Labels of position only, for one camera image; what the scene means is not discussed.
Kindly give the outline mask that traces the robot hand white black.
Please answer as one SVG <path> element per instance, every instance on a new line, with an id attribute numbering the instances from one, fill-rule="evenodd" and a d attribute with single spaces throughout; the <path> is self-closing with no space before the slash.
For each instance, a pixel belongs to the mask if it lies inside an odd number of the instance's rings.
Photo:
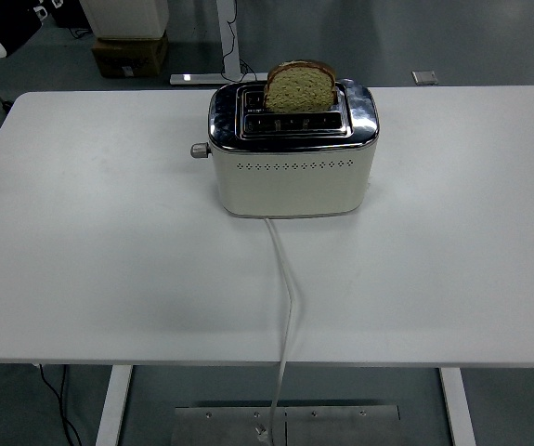
<path id="1" fill-rule="evenodd" d="M 48 13 L 63 1 L 0 0 L 0 44 L 10 56 L 42 27 Z"/>

